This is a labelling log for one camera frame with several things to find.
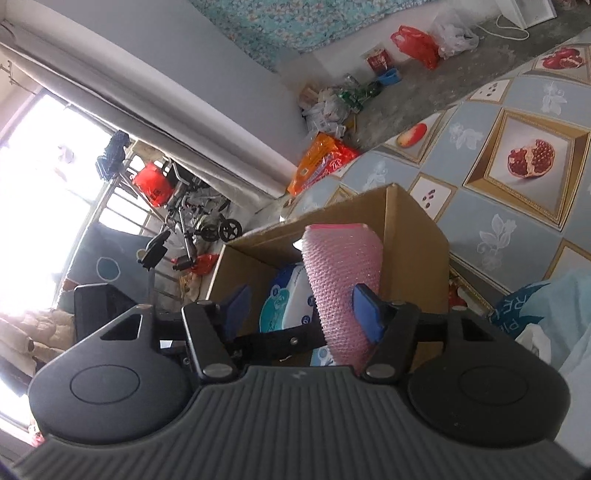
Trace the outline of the red plastic bag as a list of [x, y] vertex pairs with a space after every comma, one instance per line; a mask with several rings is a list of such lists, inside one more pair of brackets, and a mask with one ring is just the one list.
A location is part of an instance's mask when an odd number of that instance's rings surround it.
[[415, 27], [401, 25], [391, 35], [391, 40], [401, 53], [418, 60], [427, 69], [435, 70], [438, 67], [439, 47], [431, 35]]

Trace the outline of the white plastic bag blue print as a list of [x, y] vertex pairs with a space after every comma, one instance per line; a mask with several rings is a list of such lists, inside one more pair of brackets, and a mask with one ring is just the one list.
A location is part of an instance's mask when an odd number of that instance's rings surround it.
[[550, 341], [550, 364], [567, 375], [590, 359], [590, 272], [526, 285], [500, 300], [488, 320], [514, 339], [539, 326]]

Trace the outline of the blue wet wipes pack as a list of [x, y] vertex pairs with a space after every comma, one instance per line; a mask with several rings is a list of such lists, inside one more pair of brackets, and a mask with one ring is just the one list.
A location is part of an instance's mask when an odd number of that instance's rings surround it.
[[270, 333], [311, 322], [315, 297], [303, 263], [287, 265], [273, 278], [259, 313], [259, 331]]

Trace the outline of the brown cardboard box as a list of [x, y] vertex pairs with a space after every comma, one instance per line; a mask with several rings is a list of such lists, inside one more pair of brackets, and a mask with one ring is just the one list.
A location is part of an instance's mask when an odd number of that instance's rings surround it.
[[449, 243], [401, 186], [356, 195], [293, 220], [259, 228], [226, 244], [207, 299], [221, 302], [248, 286], [252, 331], [280, 269], [303, 263], [335, 363], [362, 371], [375, 340], [353, 317], [353, 288], [365, 284], [386, 302], [427, 313], [448, 304]]

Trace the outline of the light blue tissue box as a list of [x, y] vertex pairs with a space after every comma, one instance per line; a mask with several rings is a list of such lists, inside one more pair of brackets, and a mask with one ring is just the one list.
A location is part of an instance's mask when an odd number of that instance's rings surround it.
[[311, 352], [311, 363], [312, 367], [327, 367], [335, 366], [335, 359], [332, 357], [331, 351], [327, 346], [315, 348]]

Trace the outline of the teal floral curtain cloth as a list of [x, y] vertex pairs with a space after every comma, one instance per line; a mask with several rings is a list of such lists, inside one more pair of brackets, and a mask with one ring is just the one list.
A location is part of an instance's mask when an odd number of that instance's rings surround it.
[[190, 0], [247, 56], [276, 71], [287, 51], [308, 53], [424, 0]]

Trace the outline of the pink knitted cloth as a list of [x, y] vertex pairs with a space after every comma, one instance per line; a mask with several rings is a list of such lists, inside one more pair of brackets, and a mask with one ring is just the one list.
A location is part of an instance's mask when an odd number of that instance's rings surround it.
[[353, 288], [379, 292], [382, 240], [362, 223], [312, 224], [301, 237], [301, 256], [335, 363], [362, 371], [372, 346], [353, 316]]

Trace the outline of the orange snack bag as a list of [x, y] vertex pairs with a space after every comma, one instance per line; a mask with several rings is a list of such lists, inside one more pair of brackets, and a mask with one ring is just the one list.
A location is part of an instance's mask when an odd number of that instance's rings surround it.
[[310, 148], [301, 158], [287, 193], [291, 196], [300, 195], [319, 180], [335, 173], [342, 167], [353, 162], [360, 156], [358, 150], [353, 149], [335, 137], [325, 133], [318, 133]]

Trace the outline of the white window curtain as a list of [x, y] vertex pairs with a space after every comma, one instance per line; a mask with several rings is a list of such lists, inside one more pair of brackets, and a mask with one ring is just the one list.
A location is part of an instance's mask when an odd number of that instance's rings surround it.
[[286, 182], [245, 163], [149, 98], [26, 29], [1, 23], [1, 52], [51, 92], [171, 157], [245, 208], [286, 193]]

